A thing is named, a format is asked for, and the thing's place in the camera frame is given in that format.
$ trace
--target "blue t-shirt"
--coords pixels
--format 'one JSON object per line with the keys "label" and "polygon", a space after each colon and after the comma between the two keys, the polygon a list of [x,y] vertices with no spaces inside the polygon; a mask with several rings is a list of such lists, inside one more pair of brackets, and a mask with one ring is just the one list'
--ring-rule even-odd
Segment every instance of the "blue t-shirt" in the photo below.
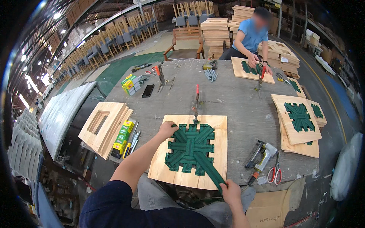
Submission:
{"label": "blue t-shirt", "polygon": [[132,189],[124,181],[110,181],[89,196],[80,214],[80,228],[214,228],[203,215],[183,208],[131,208]]}
{"label": "blue t-shirt", "polygon": [[244,32],[245,38],[243,39],[242,44],[252,53],[257,52],[258,45],[261,41],[269,40],[267,28],[264,27],[260,31],[257,31],[253,18],[242,21],[241,24],[239,24],[238,30]]}

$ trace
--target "warehouse ceiling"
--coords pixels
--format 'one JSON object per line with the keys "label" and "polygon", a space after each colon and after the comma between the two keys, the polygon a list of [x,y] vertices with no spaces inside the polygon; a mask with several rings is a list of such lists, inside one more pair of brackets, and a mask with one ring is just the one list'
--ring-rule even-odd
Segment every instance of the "warehouse ceiling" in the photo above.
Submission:
{"label": "warehouse ceiling", "polygon": [[[15,58],[10,69],[8,90],[12,92],[14,104],[19,102],[19,94],[22,93],[28,102],[36,97],[35,93],[29,93],[25,75],[30,75],[36,85],[42,86],[40,75],[45,73],[46,60],[54,58],[63,48],[63,42],[67,40],[72,29],[85,22],[94,22],[98,19],[109,18],[113,14],[133,5],[132,0],[95,0],[94,3],[70,26],[67,14],[70,9],[79,4],[78,0],[43,0],[39,3],[34,14],[24,27],[18,40],[18,48],[15,50]],[[48,50],[54,36],[60,38],[59,45]]]}

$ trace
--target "forearm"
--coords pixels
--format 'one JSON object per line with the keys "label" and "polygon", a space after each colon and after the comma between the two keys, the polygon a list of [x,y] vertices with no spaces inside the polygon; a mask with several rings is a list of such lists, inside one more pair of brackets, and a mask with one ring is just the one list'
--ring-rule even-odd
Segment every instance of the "forearm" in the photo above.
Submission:
{"label": "forearm", "polygon": [[113,180],[126,182],[134,192],[139,178],[149,168],[153,155],[164,141],[158,134],[146,144],[135,150],[116,168],[111,177]]}
{"label": "forearm", "polygon": [[235,42],[234,42],[234,46],[242,53],[242,54],[244,54],[245,56],[248,56],[248,55],[250,55],[251,54],[251,52],[249,51],[249,50],[247,50],[246,48],[245,48],[245,46],[242,44],[242,42],[241,41],[239,41],[239,40],[235,40]]}
{"label": "forearm", "polygon": [[235,206],[230,206],[232,215],[233,215],[233,222],[232,227],[233,228],[250,228],[250,223],[245,215],[245,212],[243,211],[242,204],[237,204]]}
{"label": "forearm", "polygon": [[269,45],[267,42],[262,42],[261,46],[262,46],[262,60],[267,61],[269,55]]}

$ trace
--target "smartphone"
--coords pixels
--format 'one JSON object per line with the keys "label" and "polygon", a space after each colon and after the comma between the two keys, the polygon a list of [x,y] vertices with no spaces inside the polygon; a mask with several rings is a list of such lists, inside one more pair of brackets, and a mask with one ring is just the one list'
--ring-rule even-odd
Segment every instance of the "smartphone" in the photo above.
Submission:
{"label": "smartphone", "polygon": [[150,97],[154,87],[155,87],[155,85],[146,86],[146,89],[144,90],[142,97]]}

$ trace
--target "workbench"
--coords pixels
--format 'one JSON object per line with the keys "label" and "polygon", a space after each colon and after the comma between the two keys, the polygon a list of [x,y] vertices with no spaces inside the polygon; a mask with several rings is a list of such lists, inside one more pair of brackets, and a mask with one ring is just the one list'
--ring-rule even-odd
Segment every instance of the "workbench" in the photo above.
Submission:
{"label": "workbench", "polygon": [[[199,115],[227,116],[227,179],[245,185],[254,172],[253,169],[246,169],[245,164],[253,154],[257,140],[268,142],[281,151],[279,119],[271,94],[297,95],[291,85],[277,81],[275,73],[285,75],[281,69],[272,68],[275,84],[263,82],[261,90],[257,92],[254,90],[257,81],[235,77],[232,62],[227,60],[218,60],[216,72],[219,75],[216,81],[209,81],[202,70],[202,65],[206,62],[205,59],[164,62],[163,74],[170,82],[162,87],[159,93],[159,78],[151,76],[149,81],[141,85],[140,90],[129,96],[120,82],[132,73],[131,67],[112,89],[105,102],[126,102],[129,108],[134,110],[131,118],[139,120],[137,131],[141,131],[136,148],[138,149],[158,132],[164,115],[193,115],[191,107],[196,96],[196,84],[199,84],[199,98],[204,102]],[[134,75],[140,76],[146,70],[150,69],[139,70]],[[173,77],[175,80],[170,89]],[[152,95],[142,98],[143,91],[149,84],[155,85]],[[121,159],[116,160],[111,156],[110,159],[121,162]],[[269,161],[261,177],[267,176],[275,161],[275,158]],[[282,181],[285,182],[312,175],[313,170],[318,173],[319,162],[317,158],[281,152],[280,168],[283,174]]]}

